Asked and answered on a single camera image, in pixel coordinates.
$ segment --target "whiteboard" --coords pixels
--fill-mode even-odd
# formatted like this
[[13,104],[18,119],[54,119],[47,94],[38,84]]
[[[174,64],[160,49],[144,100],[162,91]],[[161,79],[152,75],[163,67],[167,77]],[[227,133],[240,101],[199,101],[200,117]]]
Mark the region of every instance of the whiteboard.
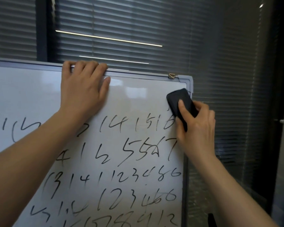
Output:
[[[192,78],[106,76],[104,108],[64,147],[15,226],[184,224],[184,156],[166,95],[192,92]],[[0,151],[59,109],[60,83],[61,65],[0,62]]]

